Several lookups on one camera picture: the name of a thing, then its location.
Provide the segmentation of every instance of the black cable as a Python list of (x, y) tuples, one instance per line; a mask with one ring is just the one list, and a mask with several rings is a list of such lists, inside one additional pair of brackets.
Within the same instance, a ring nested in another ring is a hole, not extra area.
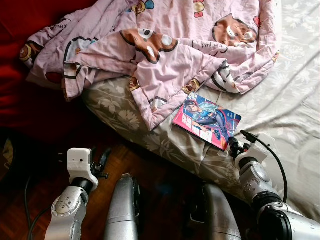
[(34, 230), (37, 221), (38, 221), (39, 218), (40, 218), (46, 211), (48, 211), (50, 208), (51, 208), (51, 205), (48, 206), (47, 208), (43, 209), (43, 210), (35, 217), (32, 225), (31, 225), (31, 227), (30, 227), (30, 229), (29, 229), (27, 240), (31, 240), (31, 239), (32, 239), (32, 231)]
[(287, 182), (287, 177), (286, 177), (286, 173), (284, 170), (284, 167), (282, 166), (282, 163), (280, 161), (280, 159), (278, 158), (278, 156), (275, 154), (275, 152), (269, 147), (267, 146), (263, 141), (261, 141), (257, 136), (253, 135), (250, 132), (241, 130), (240, 131), (250, 142), (252, 142), (252, 138), (255, 139), (256, 141), (258, 141), (259, 143), (261, 143), (275, 158), (275, 160), (277, 161), (279, 168), (281, 170), (282, 173), (282, 177), (283, 177), (283, 184), (284, 184), (284, 194), (283, 194), (283, 202), (286, 203), (287, 202), (287, 197), (288, 197), (288, 182)]
[(28, 221), (28, 229), (30, 229), (31, 227), (31, 218), (30, 218), (28, 201), (27, 201), (27, 190), (28, 190), (30, 180), (31, 180), (31, 176), (29, 176), (28, 180), (26, 181), (25, 188), (24, 188), (24, 210), (25, 210), (26, 220)]

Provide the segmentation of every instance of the red sofa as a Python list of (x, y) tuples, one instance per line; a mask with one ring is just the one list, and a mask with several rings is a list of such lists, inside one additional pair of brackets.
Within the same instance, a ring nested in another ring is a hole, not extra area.
[(60, 91), (26, 82), (19, 61), (28, 37), (95, 0), (2, 0), (0, 7), (0, 127), (52, 143), (86, 119), (80, 99), (66, 103)]

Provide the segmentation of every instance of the comic book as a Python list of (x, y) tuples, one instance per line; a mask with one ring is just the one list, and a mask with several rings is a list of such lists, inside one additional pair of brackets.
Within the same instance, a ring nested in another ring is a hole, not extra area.
[(226, 150), (229, 137), (234, 135), (240, 120), (240, 115), (190, 93), (173, 123), (219, 149)]

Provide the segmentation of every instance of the pink blanket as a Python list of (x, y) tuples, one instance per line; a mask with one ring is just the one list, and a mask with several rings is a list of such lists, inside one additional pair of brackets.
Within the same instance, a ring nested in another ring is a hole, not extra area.
[(28, 80), (63, 88), (128, 82), (150, 130), (203, 84), (243, 94), (277, 59), (273, 0), (99, 0), (32, 35), (20, 53)]

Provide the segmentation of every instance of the gray bed sheet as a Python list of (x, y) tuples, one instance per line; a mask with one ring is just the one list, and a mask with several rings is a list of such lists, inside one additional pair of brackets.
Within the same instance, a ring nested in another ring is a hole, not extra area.
[[(198, 94), (242, 116), (240, 130), (275, 138), (288, 180), (288, 203), (320, 222), (320, 31), (316, 0), (282, 1), (282, 44), (272, 73), (245, 95), (202, 87)], [(177, 126), (175, 111), (152, 132), (148, 131), (128, 88), (129, 77), (98, 83), (82, 97), (102, 122), (127, 140), (143, 146), (176, 165), (243, 198), (239, 171), (232, 158)], [(273, 186), (283, 194), (277, 162), (263, 165)]]

